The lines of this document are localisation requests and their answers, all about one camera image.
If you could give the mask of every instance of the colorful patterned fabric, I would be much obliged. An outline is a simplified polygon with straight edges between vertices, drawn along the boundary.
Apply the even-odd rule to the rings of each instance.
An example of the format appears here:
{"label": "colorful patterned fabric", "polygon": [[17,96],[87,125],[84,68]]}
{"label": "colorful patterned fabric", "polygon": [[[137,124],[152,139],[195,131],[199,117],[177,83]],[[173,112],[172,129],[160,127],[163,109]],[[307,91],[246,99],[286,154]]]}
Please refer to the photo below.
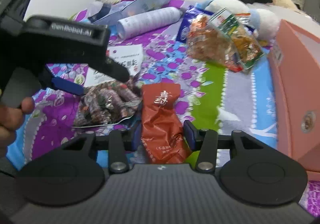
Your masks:
{"label": "colorful patterned fabric", "polygon": [[[170,6],[186,8],[190,1],[171,1]],[[157,82],[175,82],[181,85],[176,113],[183,122],[191,120],[197,128],[214,129],[230,134],[241,129],[257,139],[276,148],[276,107],[268,60],[261,59],[250,75],[232,73],[191,59],[186,46],[175,41],[181,21],[141,36],[121,41],[111,36],[109,45],[142,44],[144,61],[138,85]],[[86,64],[49,64],[51,71],[69,81],[83,84],[88,66]],[[108,134],[113,129],[130,128],[137,118],[133,117],[114,126],[93,129],[71,128],[78,108],[79,97],[63,91],[41,90],[35,96],[36,109],[18,131],[17,141],[9,147],[8,158],[20,169],[33,160],[81,132],[95,131],[97,135]],[[239,121],[217,121],[217,106],[234,114]],[[197,153],[187,162],[194,164]],[[142,146],[127,154],[131,164],[145,163]],[[218,165],[229,160],[228,150],[218,151]],[[108,152],[100,151],[97,162],[108,166]],[[310,182],[301,205],[310,213],[320,214],[320,182]]]}

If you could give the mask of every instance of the pink cardboard box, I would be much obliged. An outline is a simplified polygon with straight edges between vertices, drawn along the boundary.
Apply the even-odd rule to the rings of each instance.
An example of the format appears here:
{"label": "pink cardboard box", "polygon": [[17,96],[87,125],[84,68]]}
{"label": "pink cardboard box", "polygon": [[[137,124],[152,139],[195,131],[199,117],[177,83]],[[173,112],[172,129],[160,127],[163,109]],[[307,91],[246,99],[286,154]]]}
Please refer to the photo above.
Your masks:
{"label": "pink cardboard box", "polygon": [[320,180],[320,39],[285,20],[269,54],[278,150]]}

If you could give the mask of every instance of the finger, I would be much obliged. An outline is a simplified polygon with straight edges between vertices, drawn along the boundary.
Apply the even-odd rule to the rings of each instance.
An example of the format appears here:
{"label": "finger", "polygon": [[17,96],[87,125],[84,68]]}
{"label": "finger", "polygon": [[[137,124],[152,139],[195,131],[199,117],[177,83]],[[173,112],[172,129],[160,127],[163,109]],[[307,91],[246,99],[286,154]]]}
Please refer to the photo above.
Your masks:
{"label": "finger", "polygon": [[0,125],[9,130],[18,129],[24,121],[21,109],[0,105]]}
{"label": "finger", "polygon": [[0,158],[5,157],[7,155],[7,152],[8,152],[7,147],[0,148]]}
{"label": "finger", "polygon": [[0,148],[11,145],[16,140],[16,132],[0,126]]}
{"label": "finger", "polygon": [[35,102],[33,98],[24,98],[24,100],[21,102],[21,110],[26,115],[31,114],[34,108]]}

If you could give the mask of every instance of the white cylindrical container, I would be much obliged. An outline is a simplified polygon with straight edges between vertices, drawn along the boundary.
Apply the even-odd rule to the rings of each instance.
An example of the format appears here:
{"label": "white cylindrical container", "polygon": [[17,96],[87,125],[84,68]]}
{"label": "white cylindrical container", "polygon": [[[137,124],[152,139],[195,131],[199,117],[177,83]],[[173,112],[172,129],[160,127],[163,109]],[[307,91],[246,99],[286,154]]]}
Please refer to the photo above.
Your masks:
{"label": "white cylindrical container", "polygon": [[179,9],[166,7],[121,19],[117,22],[116,28],[118,35],[122,39],[129,39],[151,30],[173,24],[180,19],[181,15],[182,12]]}

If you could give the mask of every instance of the red snack package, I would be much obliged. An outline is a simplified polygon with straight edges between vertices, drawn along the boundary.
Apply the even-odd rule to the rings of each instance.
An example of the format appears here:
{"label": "red snack package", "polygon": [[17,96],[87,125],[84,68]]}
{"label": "red snack package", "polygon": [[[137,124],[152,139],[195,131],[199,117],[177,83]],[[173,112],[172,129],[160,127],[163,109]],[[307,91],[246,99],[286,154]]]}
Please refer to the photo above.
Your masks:
{"label": "red snack package", "polygon": [[183,163],[191,151],[174,110],[180,85],[157,83],[142,86],[142,143],[152,163]]}

